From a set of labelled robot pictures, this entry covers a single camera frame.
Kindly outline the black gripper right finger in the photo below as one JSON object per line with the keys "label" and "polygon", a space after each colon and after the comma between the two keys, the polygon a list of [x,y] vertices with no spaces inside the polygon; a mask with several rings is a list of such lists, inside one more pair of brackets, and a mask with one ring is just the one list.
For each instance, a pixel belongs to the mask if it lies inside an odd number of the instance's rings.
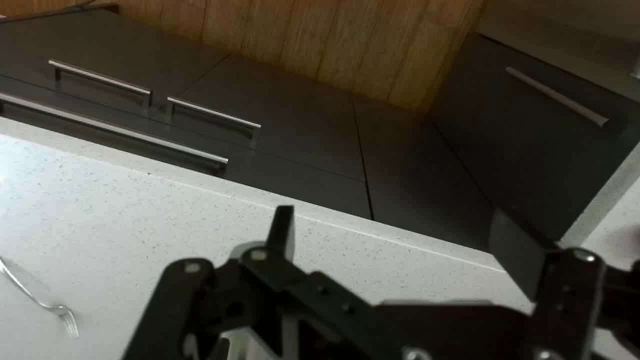
{"label": "black gripper right finger", "polygon": [[640,272],[607,266],[588,249],[550,258],[530,312],[498,304],[380,305],[376,353],[400,360],[603,360],[594,339],[607,329],[637,355]]}

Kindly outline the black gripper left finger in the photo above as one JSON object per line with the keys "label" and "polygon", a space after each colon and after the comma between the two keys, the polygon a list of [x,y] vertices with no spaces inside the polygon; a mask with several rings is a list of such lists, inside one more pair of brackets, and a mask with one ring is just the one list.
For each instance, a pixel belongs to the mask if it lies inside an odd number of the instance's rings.
{"label": "black gripper left finger", "polygon": [[351,291],[322,272],[300,269],[291,244],[294,208],[277,205],[262,244],[221,266],[206,258],[167,263],[123,350],[123,360],[223,360],[226,331],[247,329],[277,358],[372,360]]}

